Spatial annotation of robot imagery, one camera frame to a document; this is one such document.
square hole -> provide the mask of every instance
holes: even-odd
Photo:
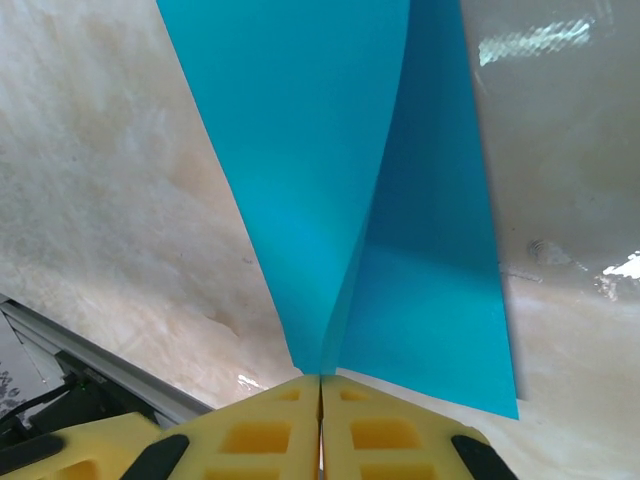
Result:
[[[291,425],[285,422],[248,422],[234,425],[222,442],[222,453],[286,453]]]
[[[356,450],[419,448],[422,445],[415,427],[402,418],[368,418],[351,423]]]
[[[288,402],[295,402],[300,399],[300,390],[290,390],[283,393],[278,397],[278,400],[287,400]]]
[[[278,480],[280,473],[275,469],[210,470],[204,480]]]
[[[90,460],[76,463],[58,472],[58,480],[98,480],[98,468]]]
[[[363,465],[362,480],[438,480],[431,465]]]
[[[345,389],[340,391],[340,399],[346,402],[358,402],[361,400],[368,400],[369,397],[357,390]]]

beige stone surface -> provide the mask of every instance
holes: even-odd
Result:
[[[462,4],[521,419],[353,375],[522,480],[640,478],[640,3]],[[0,292],[213,406],[296,375],[154,2],[5,0],[0,27]]]
[[[215,406],[296,375],[155,3],[0,27],[0,291]]]

black rubber strip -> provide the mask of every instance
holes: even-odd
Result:
[[[171,435],[152,443],[129,467],[121,480],[167,480],[189,446],[186,435]]]
[[[493,447],[466,435],[455,435],[451,443],[474,480],[518,480]]]
[[[48,433],[0,450],[0,475],[53,457],[64,450],[64,438]]]

blue plastic sheet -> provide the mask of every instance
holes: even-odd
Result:
[[[294,364],[517,416],[457,3],[158,4]]]

yellow foam pad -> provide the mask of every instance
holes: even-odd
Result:
[[[341,376],[322,378],[325,480],[473,480],[451,444],[473,428]]]
[[[306,375],[167,430],[190,442],[170,479],[316,479],[320,410],[320,379]]]
[[[64,428],[64,449],[2,476],[2,480],[106,480],[120,478],[160,434],[142,415],[129,413]]]

